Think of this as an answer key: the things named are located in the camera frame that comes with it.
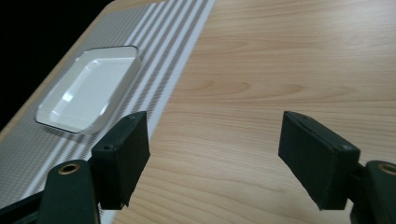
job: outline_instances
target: wood grain surface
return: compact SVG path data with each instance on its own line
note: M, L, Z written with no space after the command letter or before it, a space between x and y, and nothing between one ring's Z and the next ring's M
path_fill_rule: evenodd
M285 110L396 163L396 2L217 0L114 223L350 223L277 156Z

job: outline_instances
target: brass screw hole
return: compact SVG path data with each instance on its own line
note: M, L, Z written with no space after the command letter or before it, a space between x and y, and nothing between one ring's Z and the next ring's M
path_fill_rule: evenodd
M70 174L73 174L78 169L79 169L79 165L78 164L74 164L74 163L66 164L61 169L59 169L59 174L60 175L70 175Z
M396 175L396 166L390 164L379 164L378 168L389 175Z

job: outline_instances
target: striped pattern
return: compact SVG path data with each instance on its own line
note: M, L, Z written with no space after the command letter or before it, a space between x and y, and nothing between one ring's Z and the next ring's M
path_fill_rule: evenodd
M148 111L149 137L161 117L215 0L169 0L105 15L0 145L0 207L44 188L47 172L91 148L123 116ZM133 45L142 65L107 126L94 135L63 133L34 121L35 111L73 61L87 49ZM102 223L111 211L101 211Z

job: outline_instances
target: white tray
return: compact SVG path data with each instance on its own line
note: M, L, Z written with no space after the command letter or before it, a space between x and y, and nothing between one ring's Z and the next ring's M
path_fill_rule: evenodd
M98 132L139 67L133 46L85 51L39 105L35 121L69 133Z

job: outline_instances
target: black mount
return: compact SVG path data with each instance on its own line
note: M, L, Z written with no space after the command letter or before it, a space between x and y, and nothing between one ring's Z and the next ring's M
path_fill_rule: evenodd
M91 150L49 170L44 189L0 210L1 223L99 224L99 207L129 204L149 160L147 112L125 116Z
M354 203L352 224L396 223L396 165L359 164L361 151L316 120L285 111L279 157L319 210L344 210Z

